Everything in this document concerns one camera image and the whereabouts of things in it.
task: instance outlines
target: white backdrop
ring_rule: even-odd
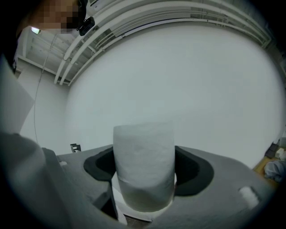
[[[31,64],[19,76],[19,83],[35,99],[42,70]],[[55,76],[44,72],[36,100],[36,131],[38,144],[51,149],[56,155],[71,153],[70,143],[65,136],[65,109],[69,88],[54,84]],[[34,106],[30,110],[20,134],[36,142]]]
[[[82,150],[112,144],[113,127],[173,121],[175,144],[253,167],[286,123],[280,76],[257,44],[182,23],[110,49],[72,86],[66,131]]]

